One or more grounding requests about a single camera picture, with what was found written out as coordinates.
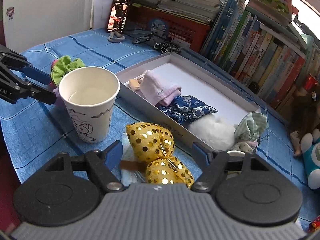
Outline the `white fluffy plush ball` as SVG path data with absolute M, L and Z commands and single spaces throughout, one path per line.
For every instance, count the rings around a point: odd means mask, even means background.
M 227 151 L 235 145 L 235 127 L 214 114 L 204 115 L 192 122 L 188 131 L 217 151 Z

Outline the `green and pink scrunchie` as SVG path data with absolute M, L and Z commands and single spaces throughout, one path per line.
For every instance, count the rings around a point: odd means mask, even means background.
M 84 67 L 85 64 L 80 58 L 74 60 L 70 56 L 62 56 L 55 60 L 51 66 L 50 77 L 52 83 L 58 87 L 62 78 L 69 72 Z

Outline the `gold sequin pouch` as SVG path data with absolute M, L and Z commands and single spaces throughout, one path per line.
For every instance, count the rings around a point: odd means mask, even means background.
M 121 181 L 125 186 L 182 183 L 191 188 L 194 176 L 174 156 L 174 137 L 167 128 L 150 122 L 136 122 L 126 125 L 125 132 L 120 161 Z

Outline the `green checked fabric pouch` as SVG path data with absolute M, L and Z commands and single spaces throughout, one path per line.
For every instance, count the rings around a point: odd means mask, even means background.
M 255 153 L 261 135 L 268 127 L 267 116 L 258 113 L 248 113 L 236 126 L 234 137 L 235 145 L 232 150 L 244 153 Z

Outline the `purple plush toy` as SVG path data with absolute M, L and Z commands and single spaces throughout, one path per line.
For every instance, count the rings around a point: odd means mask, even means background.
M 53 89 L 53 92 L 54 92 L 55 95 L 56 95 L 56 101 L 55 101 L 54 104 L 55 104 L 57 107 L 65 108 L 65 103 L 64 103 L 63 99 L 62 99 L 61 96 L 60 96 L 59 88 L 58 88 L 58 87 L 54 88 L 54 89 Z

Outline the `blue floral fabric pouch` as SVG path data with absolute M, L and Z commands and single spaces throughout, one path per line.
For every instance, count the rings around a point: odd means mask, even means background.
M 205 115 L 218 112 L 216 108 L 191 95 L 177 96 L 169 106 L 158 105 L 157 108 L 179 124 L 191 124 Z

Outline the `small tan soft piece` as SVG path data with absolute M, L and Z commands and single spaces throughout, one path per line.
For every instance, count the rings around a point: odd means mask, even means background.
M 143 77 L 137 78 L 137 79 L 129 79 L 128 85 L 131 90 L 138 91 L 140 89 L 140 85 L 143 82 Z

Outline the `pink sock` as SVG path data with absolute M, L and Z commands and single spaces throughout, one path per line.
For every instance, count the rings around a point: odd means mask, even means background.
M 181 86 L 162 78 L 153 70 L 147 70 L 140 83 L 140 92 L 152 105 L 169 106 L 181 95 Z

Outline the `blue checked tablecloth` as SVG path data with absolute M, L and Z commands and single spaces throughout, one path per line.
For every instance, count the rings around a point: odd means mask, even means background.
M 23 54 L 43 72 L 49 72 L 52 62 L 65 55 L 72 59 L 80 58 L 87 66 L 103 67 L 114 73 L 158 56 L 158 52 L 146 44 L 132 44 L 129 37 L 121 43 L 111 43 L 107 37 L 103 29 L 88 30 L 39 44 Z M 182 55 L 231 85 L 247 101 L 255 102 L 267 116 L 268 128 L 263 136 L 268 134 L 270 137 L 258 146 L 257 153 L 300 189 L 303 206 L 299 220 L 302 227 L 307 228 L 319 215 L 319 193 L 307 185 L 303 159 L 293 156 L 293 146 L 284 119 L 202 56 L 189 50 L 182 51 Z M 2 101 L 1 128 L 1 135 L 20 181 L 27 180 L 58 152 L 80 155 L 93 148 L 92 144 L 78 137 L 65 109 L 34 99 L 22 99 L 14 105 Z

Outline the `black binder clip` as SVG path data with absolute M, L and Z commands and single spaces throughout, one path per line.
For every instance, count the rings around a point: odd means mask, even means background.
M 263 136 L 263 137 L 260 137 L 260 138 L 257 140 L 258 145 L 260 145 L 263 141 L 268 141 L 269 137 L 270 137 L 270 136 L 269 136 L 268 134 L 265 135 L 265 136 Z

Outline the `large doodled paper cup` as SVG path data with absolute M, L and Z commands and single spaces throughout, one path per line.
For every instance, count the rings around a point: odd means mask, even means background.
M 58 90 L 80 139 L 90 144 L 103 141 L 120 91 L 117 76 L 101 67 L 82 67 L 66 74 Z

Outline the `white cardboard box tray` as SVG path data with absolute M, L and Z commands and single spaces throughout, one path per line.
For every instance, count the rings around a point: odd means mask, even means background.
M 129 80 L 142 75 L 146 70 L 153 71 L 165 81 L 180 85 L 182 96 L 191 95 L 214 107 L 217 109 L 215 115 L 231 125 L 239 124 L 250 112 L 260 111 L 256 103 L 247 101 L 231 85 L 175 53 L 162 54 L 117 72 L 116 76 L 121 83 L 119 96 L 134 105 L 151 122 L 170 129 L 174 138 L 188 147 L 198 143 L 213 151 L 212 147 L 189 132 L 184 125 L 177 123 L 146 100 L 143 94 L 131 90 Z

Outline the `grey carabiner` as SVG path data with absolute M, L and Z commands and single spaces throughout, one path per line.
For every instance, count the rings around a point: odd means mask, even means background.
M 120 43 L 125 40 L 125 36 L 117 31 L 111 31 L 107 39 L 111 43 Z

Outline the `blue Doraemon plush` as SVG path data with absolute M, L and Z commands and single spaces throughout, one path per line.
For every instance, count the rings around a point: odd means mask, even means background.
M 314 129 L 312 133 L 305 134 L 300 142 L 308 186 L 312 190 L 319 189 L 319 129 Z

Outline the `smartphone with lit screen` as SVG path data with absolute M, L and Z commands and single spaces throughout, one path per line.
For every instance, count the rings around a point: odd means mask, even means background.
M 109 20 L 107 22 L 108 32 L 123 32 L 130 5 L 131 0 L 113 0 Z

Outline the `brown haired monkey doll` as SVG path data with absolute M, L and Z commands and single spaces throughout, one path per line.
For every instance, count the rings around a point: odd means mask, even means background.
M 292 103 L 290 140 L 294 148 L 294 157 L 302 154 L 301 139 L 311 133 L 315 128 L 319 129 L 319 85 L 313 87 L 311 92 L 304 88 L 295 93 Z

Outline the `miniature black bicycle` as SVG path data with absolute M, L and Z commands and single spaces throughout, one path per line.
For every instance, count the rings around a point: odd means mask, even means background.
M 147 34 L 136 37 L 133 39 L 132 44 L 138 45 L 143 43 L 152 44 L 154 50 L 159 51 L 161 54 L 176 53 L 180 55 L 180 45 L 175 43 L 172 38 L 163 35 L 159 35 L 154 31 Z

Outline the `row of upright books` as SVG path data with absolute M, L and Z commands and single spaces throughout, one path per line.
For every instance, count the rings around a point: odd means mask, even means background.
M 295 89 L 307 57 L 245 10 L 243 1 L 224 2 L 201 55 L 277 108 Z

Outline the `red plastic crate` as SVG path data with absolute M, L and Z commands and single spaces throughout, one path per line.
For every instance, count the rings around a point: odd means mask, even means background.
M 206 24 L 142 5 L 130 7 L 127 23 L 144 30 L 158 31 L 195 52 L 200 51 L 210 31 Z

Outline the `pink miniature house model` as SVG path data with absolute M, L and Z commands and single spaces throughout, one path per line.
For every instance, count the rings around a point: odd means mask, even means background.
M 249 0 L 246 10 L 269 25 L 287 28 L 292 22 L 294 12 L 298 9 L 292 5 L 292 0 Z

